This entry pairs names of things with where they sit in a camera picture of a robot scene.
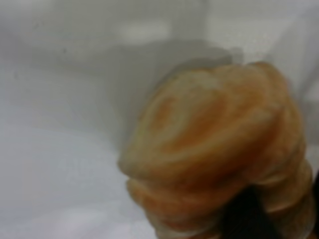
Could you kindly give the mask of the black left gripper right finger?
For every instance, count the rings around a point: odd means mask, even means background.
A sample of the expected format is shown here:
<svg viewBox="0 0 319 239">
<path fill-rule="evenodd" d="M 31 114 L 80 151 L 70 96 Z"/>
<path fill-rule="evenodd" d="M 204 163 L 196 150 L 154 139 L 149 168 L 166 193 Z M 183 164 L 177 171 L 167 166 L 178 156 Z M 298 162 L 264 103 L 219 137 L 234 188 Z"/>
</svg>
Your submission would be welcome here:
<svg viewBox="0 0 319 239">
<path fill-rule="evenodd" d="M 313 196 L 315 203 L 315 224 L 308 239 L 319 239 L 319 173 L 317 172 L 313 184 Z"/>
</svg>

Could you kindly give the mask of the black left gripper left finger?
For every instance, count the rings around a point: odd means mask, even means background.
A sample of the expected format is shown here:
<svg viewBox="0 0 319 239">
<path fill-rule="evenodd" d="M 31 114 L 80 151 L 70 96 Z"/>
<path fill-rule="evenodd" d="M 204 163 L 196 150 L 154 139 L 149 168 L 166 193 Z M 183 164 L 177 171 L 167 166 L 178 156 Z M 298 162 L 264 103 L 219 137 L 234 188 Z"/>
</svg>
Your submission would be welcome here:
<svg viewBox="0 0 319 239">
<path fill-rule="evenodd" d="M 277 229 L 268 218 L 254 187 L 236 195 L 225 208 L 223 239 L 276 239 Z"/>
</svg>

